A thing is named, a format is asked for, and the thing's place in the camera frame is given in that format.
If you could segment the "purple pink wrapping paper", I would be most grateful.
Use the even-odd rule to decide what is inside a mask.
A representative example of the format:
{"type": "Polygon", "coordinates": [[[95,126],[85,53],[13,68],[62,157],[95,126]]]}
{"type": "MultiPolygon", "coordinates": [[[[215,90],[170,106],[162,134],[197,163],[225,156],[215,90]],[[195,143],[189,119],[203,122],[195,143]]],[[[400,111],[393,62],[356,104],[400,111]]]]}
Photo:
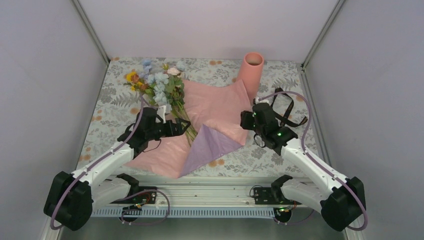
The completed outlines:
{"type": "Polygon", "coordinates": [[[133,169],[179,178],[234,152],[246,143],[241,112],[251,109],[242,80],[218,87],[184,80],[184,107],[197,136],[189,143],[185,135],[151,141],[146,152],[126,163],[133,169]]]}

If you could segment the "black gold-lettered ribbon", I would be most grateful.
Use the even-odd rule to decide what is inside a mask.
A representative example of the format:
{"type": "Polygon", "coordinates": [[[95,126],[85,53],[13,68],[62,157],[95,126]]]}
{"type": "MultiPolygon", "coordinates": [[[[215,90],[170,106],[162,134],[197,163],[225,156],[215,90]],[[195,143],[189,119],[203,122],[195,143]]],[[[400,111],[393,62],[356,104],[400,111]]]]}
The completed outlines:
{"type": "Polygon", "coordinates": [[[274,111],[275,117],[279,120],[279,126],[280,127],[289,126],[289,127],[292,127],[292,128],[297,128],[299,126],[306,124],[308,122],[308,118],[306,116],[299,123],[295,123],[295,122],[293,122],[289,119],[290,116],[291,116],[291,112],[294,108],[295,102],[294,102],[293,98],[290,97],[287,93],[283,93],[283,95],[288,97],[291,100],[291,102],[288,105],[288,107],[285,110],[283,115],[274,111]]]}

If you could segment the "purple flower bouquet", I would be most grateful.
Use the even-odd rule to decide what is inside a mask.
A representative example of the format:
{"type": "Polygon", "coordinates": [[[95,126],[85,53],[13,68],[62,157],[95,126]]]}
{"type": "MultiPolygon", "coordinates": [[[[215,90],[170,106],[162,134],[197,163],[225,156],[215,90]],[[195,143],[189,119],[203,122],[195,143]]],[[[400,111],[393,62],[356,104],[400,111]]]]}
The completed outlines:
{"type": "MultiPolygon", "coordinates": [[[[153,126],[152,130],[147,131],[151,140],[160,138],[159,123],[161,122],[156,123],[156,117],[157,108],[161,105],[169,104],[172,107],[170,114],[166,116],[166,121],[174,122],[176,118],[182,118],[191,122],[185,102],[186,85],[183,81],[185,70],[186,66],[181,61],[175,65],[164,63],[156,68],[152,60],[144,59],[141,62],[141,70],[131,70],[125,74],[125,85],[139,92],[151,106],[142,111],[142,120],[139,124],[143,128],[153,126]]],[[[191,146],[198,131],[191,123],[183,135],[191,146]]]]}

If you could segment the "pink cylindrical vase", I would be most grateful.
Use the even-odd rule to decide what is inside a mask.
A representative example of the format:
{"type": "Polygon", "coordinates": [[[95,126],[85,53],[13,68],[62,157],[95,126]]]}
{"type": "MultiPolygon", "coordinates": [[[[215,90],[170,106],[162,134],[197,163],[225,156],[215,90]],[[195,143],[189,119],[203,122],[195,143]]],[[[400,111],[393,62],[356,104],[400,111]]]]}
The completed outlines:
{"type": "Polygon", "coordinates": [[[236,80],[242,81],[249,101],[256,98],[262,77],[264,58],[258,52],[249,52],[242,59],[236,80]]]}

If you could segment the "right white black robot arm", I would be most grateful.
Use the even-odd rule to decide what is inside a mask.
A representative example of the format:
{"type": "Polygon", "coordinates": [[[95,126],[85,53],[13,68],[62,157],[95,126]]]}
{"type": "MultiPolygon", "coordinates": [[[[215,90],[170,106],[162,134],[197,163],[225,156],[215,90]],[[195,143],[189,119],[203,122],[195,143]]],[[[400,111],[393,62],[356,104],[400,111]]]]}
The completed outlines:
{"type": "Polygon", "coordinates": [[[366,214],[365,188],[358,177],[348,178],[321,160],[303,145],[289,127],[278,123],[277,113],[266,102],[255,104],[252,111],[242,111],[240,126],[254,131],[269,148],[294,163],[315,184],[310,186],[283,175],[271,184],[271,198],[282,204],[295,201],[320,213],[338,232],[366,214]]]}

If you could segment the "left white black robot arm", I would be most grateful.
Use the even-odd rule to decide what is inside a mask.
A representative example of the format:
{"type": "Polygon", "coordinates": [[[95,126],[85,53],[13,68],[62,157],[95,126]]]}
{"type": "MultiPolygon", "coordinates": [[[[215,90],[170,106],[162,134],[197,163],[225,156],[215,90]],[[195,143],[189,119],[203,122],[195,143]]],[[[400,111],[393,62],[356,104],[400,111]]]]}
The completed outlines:
{"type": "Polygon", "coordinates": [[[140,187],[139,181],[126,173],[111,175],[145,153],[149,142],[181,136],[191,126],[188,120],[167,120],[165,116],[165,106],[144,107],[103,155],[71,173],[56,174],[43,207],[43,213],[50,217],[51,229],[66,227],[76,231],[93,212],[112,203],[130,204],[129,210],[153,203],[157,188],[140,187]]]}

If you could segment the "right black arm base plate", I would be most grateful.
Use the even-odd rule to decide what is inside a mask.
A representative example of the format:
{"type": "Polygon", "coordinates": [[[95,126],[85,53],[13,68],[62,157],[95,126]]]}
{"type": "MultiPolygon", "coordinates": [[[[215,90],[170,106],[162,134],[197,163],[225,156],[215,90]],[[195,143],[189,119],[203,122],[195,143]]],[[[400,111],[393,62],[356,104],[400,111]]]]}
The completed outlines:
{"type": "Polygon", "coordinates": [[[275,205],[276,201],[272,194],[271,187],[263,187],[260,185],[254,185],[249,195],[253,198],[255,205],[275,205]]]}

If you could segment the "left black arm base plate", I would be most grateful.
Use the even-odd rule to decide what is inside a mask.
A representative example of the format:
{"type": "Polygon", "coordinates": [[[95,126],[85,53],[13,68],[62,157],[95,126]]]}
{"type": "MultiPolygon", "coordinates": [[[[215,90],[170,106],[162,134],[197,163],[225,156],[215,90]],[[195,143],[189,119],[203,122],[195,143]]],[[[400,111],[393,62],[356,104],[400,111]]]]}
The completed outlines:
{"type": "Polygon", "coordinates": [[[131,189],[127,195],[127,197],[130,197],[134,194],[135,196],[124,200],[124,197],[119,198],[118,200],[113,201],[112,204],[154,204],[156,202],[157,189],[158,188],[155,186],[139,186],[138,189],[131,189]]]}

